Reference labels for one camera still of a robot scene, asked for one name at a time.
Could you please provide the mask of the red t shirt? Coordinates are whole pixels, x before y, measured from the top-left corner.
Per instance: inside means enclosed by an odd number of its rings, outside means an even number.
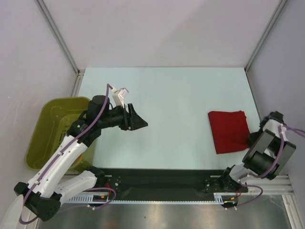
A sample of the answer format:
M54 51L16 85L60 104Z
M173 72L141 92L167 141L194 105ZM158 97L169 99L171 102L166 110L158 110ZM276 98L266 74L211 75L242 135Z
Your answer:
M208 119L216 154L235 153L248 148L250 131L243 111L210 111Z

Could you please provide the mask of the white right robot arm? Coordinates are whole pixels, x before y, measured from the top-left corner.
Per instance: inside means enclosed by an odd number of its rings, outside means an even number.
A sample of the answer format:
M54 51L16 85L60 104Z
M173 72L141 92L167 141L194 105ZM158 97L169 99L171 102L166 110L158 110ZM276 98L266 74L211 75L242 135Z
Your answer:
M296 151L296 145L286 137L284 115L269 113L260 122L260 129L248 137L249 150L240 165L228 167L221 176L220 187L232 191L241 187L246 177L273 180Z

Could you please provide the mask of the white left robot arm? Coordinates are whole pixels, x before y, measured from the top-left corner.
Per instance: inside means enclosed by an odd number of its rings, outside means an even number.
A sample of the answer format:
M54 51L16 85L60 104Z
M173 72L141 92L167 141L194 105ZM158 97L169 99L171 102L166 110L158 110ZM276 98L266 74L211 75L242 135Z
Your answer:
M65 201L83 191L104 189L116 196L107 186L105 173L94 166L60 183L74 161L101 136L102 130L116 126L123 131L134 131L147 127L148 123L136 113L133 104L111 107L107 96L94 96L42 169L28 182L15 186L16 195L23 195L24 206L37 218L48 221Z

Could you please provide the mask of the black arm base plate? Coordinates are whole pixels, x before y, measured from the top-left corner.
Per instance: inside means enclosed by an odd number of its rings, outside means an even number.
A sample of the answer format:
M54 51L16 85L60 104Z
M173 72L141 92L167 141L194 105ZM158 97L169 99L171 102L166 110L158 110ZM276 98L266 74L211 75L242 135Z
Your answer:
M225 186L221 176L225 170L189 170L189 169L121 169L103 168L106 183L117 195L191 195L202 193L244 194L245 187Z

